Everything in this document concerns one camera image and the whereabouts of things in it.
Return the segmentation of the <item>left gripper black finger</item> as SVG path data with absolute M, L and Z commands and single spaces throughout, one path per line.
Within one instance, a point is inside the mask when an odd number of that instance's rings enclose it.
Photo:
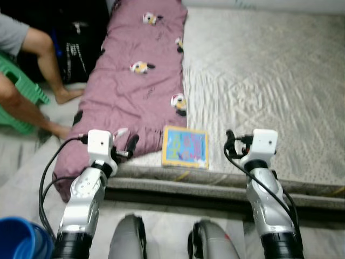
M 132 158 L 133 155 L 135 154 L 136 145 L 137 145 L 139 140 L 140 140 L 139 135 L 132 135 L 128 139 L 127 145 L 126 145 L 126 150 L 125 150 L 125 157 L 127 159 Z

